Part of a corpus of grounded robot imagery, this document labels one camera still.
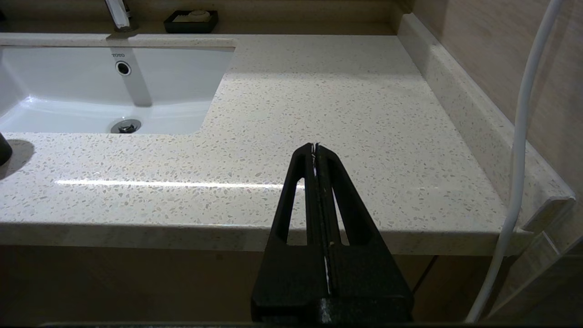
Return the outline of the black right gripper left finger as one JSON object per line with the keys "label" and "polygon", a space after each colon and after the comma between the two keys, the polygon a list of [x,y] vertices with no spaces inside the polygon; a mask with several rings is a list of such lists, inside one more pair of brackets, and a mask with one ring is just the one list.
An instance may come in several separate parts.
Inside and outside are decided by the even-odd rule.
{"label": "black right gripper left finger", "polygon": [[[251,296],[253,320],[315,320],[329,295],[314,144],[294,151]],[[304,179],[307,243],[287,243],[297,183]]]}

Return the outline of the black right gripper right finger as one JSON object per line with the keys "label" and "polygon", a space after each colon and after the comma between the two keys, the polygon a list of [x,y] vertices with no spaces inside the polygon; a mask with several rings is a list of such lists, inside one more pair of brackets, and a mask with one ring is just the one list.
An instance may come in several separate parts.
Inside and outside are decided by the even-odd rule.
{"label": "black right gripper right finger", "polygon": [[325,235],[322,320],[410,320],[414,298],[344,165],[315,145]]}

